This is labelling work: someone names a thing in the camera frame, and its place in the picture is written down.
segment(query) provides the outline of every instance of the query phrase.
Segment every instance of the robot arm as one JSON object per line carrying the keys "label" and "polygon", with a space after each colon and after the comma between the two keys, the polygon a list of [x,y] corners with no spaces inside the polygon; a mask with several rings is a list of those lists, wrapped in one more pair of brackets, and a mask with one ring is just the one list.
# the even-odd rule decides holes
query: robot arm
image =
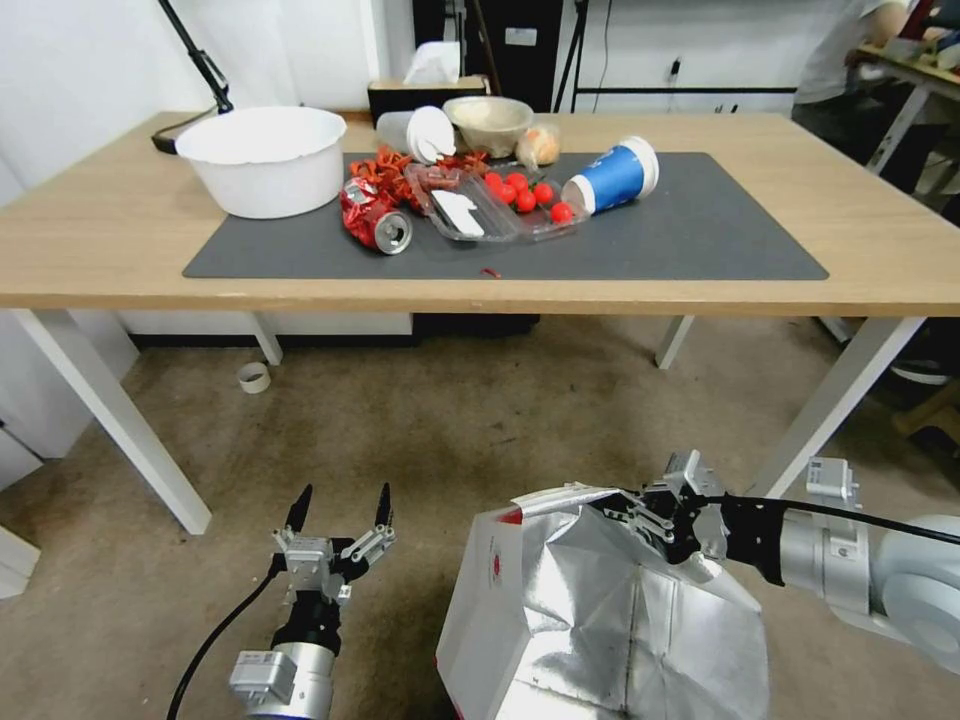
{"label": "robot arm", "polygon": [[251,717],[326,720],[340,654],[340,609],[350,600],[350,583],[396,541],[389,485],[373,529],[357,540],[302,535],[309,503],[308,487],[291,507],[286,526],[273,533],[288,573],[290,616],[274,633],[269,651],[242,651],[230,675],[230,687]]}
{"label": "robot arm", "polygon": [[[862,515],[844,460],[814,458],[806,480],[809,503],[733,496],[692,450],[674,455],[660,482],[595,506],[694,580],[726,560],[752,565],[767,582],[812,592],[844,622],[960,674],[960,518],[903,525]],[[864,520],[900,531],[886,534],[872,562]]]}

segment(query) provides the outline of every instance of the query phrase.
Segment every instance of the beige bowl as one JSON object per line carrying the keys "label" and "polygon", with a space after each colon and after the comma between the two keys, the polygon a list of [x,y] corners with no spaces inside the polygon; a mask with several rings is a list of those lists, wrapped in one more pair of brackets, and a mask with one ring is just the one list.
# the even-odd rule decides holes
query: beige bowl
{"label": "beige bowl", "polygon": [[447,100],[443,111],[456,125],[472,150],[502,158],[533,124],[533,110],[526,103],[502,97],[465,97]]}

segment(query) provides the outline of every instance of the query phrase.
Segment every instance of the white label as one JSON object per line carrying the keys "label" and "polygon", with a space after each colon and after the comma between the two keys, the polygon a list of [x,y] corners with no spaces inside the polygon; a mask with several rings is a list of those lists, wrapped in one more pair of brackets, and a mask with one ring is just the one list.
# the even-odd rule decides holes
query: white label
{"label": "white label", "polygon": [[433,195],[433,199],[437,201],[437,205],[443,209],[446,216],[450,218],[450,222],[452,222],[454,227],[462,234],[467,237],[483,236],[483,228],[480,227],[480,223],[470,214],[471,210],[477,209],[473,200],[465,195],[450,192],[449,190],[433,190],[431,195]]}
{"label": "white label", "polygon": [[503,35],[503,41],[507,45],[533,47],[537,44],[536,28],[507,28]]}

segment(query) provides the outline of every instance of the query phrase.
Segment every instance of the white shirt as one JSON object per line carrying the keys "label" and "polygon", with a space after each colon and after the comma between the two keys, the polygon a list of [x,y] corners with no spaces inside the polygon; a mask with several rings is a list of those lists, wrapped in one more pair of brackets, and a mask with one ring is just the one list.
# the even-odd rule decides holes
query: white shirt
{"label": "white shirt", "polygon": [[821,102],[847,91],[847,53],[867,39],[870,13],[891,3],[909,7],[910,0],[843,0],[839,19],[803,68],[794,103]]}

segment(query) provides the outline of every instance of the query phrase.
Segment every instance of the tape roll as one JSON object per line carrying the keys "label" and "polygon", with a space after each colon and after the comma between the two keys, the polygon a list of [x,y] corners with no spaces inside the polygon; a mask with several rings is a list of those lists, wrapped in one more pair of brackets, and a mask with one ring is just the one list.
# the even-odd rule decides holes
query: tape roll
{"label": "tape roll", "polygon": [[263,363],[247,363],[237,370],[237,382],[245,393],[256,395],[270,387],[270,371]]}

